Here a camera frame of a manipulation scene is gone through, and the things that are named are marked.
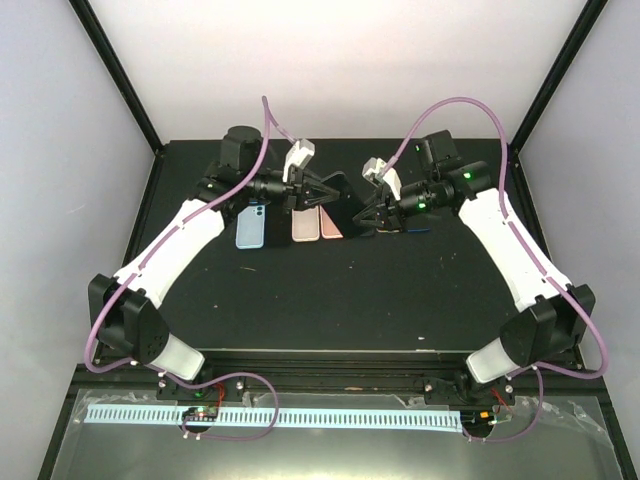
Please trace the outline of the phone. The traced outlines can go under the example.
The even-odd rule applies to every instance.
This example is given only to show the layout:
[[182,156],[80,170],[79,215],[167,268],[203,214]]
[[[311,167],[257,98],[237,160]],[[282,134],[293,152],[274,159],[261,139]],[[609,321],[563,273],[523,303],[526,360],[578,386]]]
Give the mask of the phone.
[[249,204],[237,217],[235,245],[240,250],[260,249],[265,241],[266,207]]
[[319,208],[292,212],[292,240],[297,243],[315,242],[320,238]]
[[291,242],[291,216],[288,210],[280,205],[266,206],[265,246],[268,248],[285,248]]
[[321,207],[319,209],[320,213],[320,232],[323,239],[326,240],[334,240],[341,239],[343,237],[342,233],[335,225],[335,223],[331,220],[327,211]]

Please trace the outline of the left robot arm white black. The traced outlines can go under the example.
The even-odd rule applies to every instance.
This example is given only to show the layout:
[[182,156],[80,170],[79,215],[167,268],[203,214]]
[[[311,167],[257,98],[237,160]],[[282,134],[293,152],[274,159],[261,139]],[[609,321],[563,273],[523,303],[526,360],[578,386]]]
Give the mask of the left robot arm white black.
[[112,276],[88,285],[91,330],[84,361],[94,373],[127,363],[142,364],[179,379],[193,399],[214,388],[204,355],[177,338],[159,309],[174,282],[200,251],[219,237],[253,200],[289,211],[305,211],[338,199],[307,166],[314,144],[296,140],[280,170],[264,169],[269,138],[248,126],[227,131],[218,158],[162,232]]

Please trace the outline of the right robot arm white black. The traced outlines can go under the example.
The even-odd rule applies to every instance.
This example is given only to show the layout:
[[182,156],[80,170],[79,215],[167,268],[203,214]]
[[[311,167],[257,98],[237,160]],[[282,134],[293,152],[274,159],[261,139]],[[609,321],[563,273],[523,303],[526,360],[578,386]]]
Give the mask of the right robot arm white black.
[[362,227],[404,231],[410,217],[448,208],[476,236],[495,264],[517,314],[496,339],[471,353],[457,373],[457,396],[476,403],[501,377],[536,366],[578,346],[595,306],[587,285],[575,286],[541,251],[509,203],[494,187],[484,161],[467,163],[449,131],[420,139],[415,150],[424,178],[402,184],[381,158],[371,158],[362,176],[375,187],[354,217]]

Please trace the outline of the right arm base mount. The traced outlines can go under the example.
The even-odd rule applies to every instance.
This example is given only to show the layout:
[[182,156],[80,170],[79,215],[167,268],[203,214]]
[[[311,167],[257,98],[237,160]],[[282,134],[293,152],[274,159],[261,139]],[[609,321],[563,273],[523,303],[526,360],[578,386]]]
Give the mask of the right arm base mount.
[[504,378],[482,384],[470,374],[456,371],[444,378],[424,376],[419,383],[427,404],[489,407],[502,402],[508,406],[515,403],[513,393],[507,391]]

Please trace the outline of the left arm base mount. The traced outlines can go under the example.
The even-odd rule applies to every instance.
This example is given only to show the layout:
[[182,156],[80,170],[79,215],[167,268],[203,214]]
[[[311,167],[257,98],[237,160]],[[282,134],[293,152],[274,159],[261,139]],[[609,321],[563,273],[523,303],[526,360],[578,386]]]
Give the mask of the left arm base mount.
[[247,377],[232,377],[218,382],[215,385],[209,385],[199,389],[185,388],[175,381],[163,377],[156,390],[156,397],[159,400],[171,400],[180,404],[194,402],[196,404],[217,403],[218,401],[238,401],[244,387]]

